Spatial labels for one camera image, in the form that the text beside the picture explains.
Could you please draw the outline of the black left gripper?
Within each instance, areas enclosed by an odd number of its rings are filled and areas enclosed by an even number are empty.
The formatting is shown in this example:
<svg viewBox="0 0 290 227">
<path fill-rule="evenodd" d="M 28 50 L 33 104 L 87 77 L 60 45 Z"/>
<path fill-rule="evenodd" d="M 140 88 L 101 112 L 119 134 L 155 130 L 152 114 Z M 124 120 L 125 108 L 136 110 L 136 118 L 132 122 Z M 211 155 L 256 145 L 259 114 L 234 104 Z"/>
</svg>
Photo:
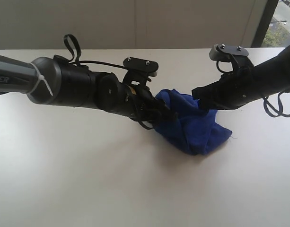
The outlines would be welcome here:
<svg viewBox="0 0 290 227">
<path fill-rule="evenodd" d="M 178 117 L 164 100 L 155 98 L 146 88 L 121 82 L 117 83 L 116 114 L 138 123 L 175 121 Z"/>
</svg>

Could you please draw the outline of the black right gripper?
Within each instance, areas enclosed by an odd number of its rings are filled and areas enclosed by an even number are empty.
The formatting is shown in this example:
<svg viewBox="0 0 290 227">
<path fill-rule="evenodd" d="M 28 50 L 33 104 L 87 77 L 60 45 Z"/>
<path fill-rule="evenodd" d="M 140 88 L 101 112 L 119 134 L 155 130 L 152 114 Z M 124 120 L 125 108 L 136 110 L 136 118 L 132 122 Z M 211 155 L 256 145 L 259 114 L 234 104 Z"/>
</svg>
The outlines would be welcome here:
<svg viewBox="0 0 290 227">
<path fill-rule="evenodd" d="M 209 85 L 192 90 L 200 109 L 236 110 L 256 100 L 254 68 L 240 68 Z"/>
</svg>

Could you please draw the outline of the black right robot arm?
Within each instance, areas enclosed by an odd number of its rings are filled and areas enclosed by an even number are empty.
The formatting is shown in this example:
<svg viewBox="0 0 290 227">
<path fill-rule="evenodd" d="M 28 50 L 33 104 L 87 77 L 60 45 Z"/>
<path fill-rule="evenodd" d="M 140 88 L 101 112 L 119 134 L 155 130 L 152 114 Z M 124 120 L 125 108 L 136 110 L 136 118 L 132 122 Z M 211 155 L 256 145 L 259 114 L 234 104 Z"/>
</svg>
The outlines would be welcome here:
<svg viewBox="0 0 290 227">
<path fill-rule="evenodd" d="M 204 110 L 236 110 L 250 102 L 280 92 L 290 92 L 290 45 L 277 56 L 253 65 L 249 52 L 240 46 L 216 44 L 209 57 L 216 63 L 231 63 L 214 83 L 192 90 Z"/>
</svg>

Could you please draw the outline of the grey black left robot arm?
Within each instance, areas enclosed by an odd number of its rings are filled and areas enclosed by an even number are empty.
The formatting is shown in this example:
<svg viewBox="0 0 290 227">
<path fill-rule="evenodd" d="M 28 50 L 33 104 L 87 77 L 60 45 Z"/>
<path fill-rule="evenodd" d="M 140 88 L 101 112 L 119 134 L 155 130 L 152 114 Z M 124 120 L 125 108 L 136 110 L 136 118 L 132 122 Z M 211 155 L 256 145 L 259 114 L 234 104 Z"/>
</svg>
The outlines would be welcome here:
<svg viewBox="0 0 290 227">
<path fill-rule="evenodd" d="M 158 64 L 133 57 L 123 61 L 122 81 L 108 72 L 94 72 L 87 61 L 62 56 L 40 57 L 30 63 L 0 55 L 0 92 L 18 92 L 36 104 L 100 109 L 136 122 L 173 121 L 175 111 L 156 99 L 146 83 Z"/>
</svg>

